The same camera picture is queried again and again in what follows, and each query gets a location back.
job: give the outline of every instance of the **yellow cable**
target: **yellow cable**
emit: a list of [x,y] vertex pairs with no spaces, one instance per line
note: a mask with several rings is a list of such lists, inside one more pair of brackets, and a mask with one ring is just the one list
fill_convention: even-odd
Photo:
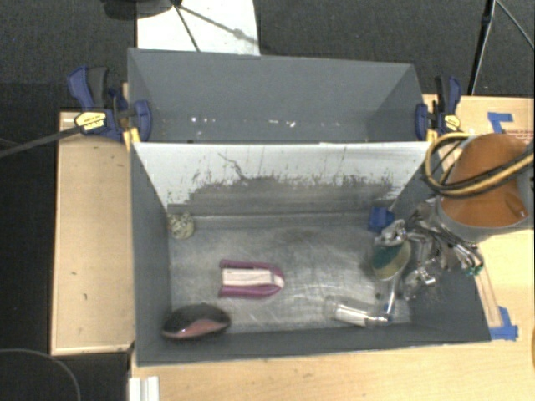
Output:
[[[462,134],[462,133],[449,133],[442,135],[439,139],[437,139],[427,150],[427,153],[425,154],[425,177],[427,180],[438,189],[442,189],[444,186],[440,182],[437,182],[431,174],[431,156],[433,155],[434,151],[438,147],[438,145],[442,144],[444,141],[447,140],[463,140],[467,139],[470,135],[468,134]],[[505,180],[507,177],[511,176],[515,172],[519,171],[524,166],[527,166],[533,162],[533,153],[526,156],[522,160],[519,160],[516,164],[510,166],[506,170],[503,170],[492,177],[487,178],[486,180],[479,181],[477,183],[474,183],[473,185],[469,185],[468,187],[462,187],[460,189],[454,189],[454,190],[448,190],[447,195],[450,196],[460,196],[460,195],[470,195],[472,193],[478,193],[480,191],[485,190],[488,187],[492,187],[493,185],[496,185],[500,183],[501,181]]]

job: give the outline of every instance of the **gray bin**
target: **gray bin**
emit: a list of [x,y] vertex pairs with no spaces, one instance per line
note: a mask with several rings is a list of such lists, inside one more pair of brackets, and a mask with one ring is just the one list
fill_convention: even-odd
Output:
[[[489,340],[476,285],[460,272],[447,272],[437,288],[400,304],[399,320],[389,327],[320,317],[318,300],[331,293],[329,286],[373,294],[369,208],[399,196],[403,217],[429,194],[413,177],[425,144],[410,142],[421,101],[410,65],[131,49],[129,85],[130,99],[148,99],[155,117],[150,142],[131,153],[140,366]],[[167,212],[179,211],[191,211],[198,228],[184,244],[166,227]],[[284,233],[292,236],[270,248]],[[308,253],[296,242],[303,233],[313,237]],[[237,251],[255,257],[226,256]],[[331,257],[328,263],[321,254]],[[220,258],[273,260],[291,281],[259,302],[218,299]],[[311,288],[305,300],[293,302],[292,290],[305,286]],[[229,312],[229,332],[165,340],[167,314],[198,301]],[[306,317],[289,319],[292,305]],[[256,327],[247,322],[248,307]],[[269,321],[265,311],[280,313]]]

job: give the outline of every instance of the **orange cylinder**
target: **orange cylinder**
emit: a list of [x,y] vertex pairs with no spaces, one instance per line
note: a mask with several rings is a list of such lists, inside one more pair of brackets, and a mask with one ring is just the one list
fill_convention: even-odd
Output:
[[[447,183],[467,180],[505,165],[518,157],[526,145],[511,135],[488,134],[476,137],[463,150],[448,176]],[[441,198],[442,210],[454,221],[467,226],[504,227],[527,217],[516,180],[468,198]]]

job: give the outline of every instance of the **bin floor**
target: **bin floor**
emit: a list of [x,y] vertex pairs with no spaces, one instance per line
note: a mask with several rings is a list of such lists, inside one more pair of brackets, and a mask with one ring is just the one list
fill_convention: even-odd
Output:
[[[169,236],[173,308],[206,302],[226,311],[229,332],[339,327],[324,315],[326,296],[375,299],[368,265],[373,236],[354,226],[205,229],[178,241]],[[284,273],[284,289],[263,299],[220,298],[222,259],[264,261]],[[398,300],[394,322],[408,322]]]

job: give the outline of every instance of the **clear plastic tube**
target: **clear plastic tube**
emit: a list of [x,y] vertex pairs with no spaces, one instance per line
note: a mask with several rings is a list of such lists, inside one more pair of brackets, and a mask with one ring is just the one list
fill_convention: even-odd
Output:
[[349,297],[326,297],[324,311],[330,319],[357,327],[380,327],[390,323],[389,317],[380,312],[376,304]]

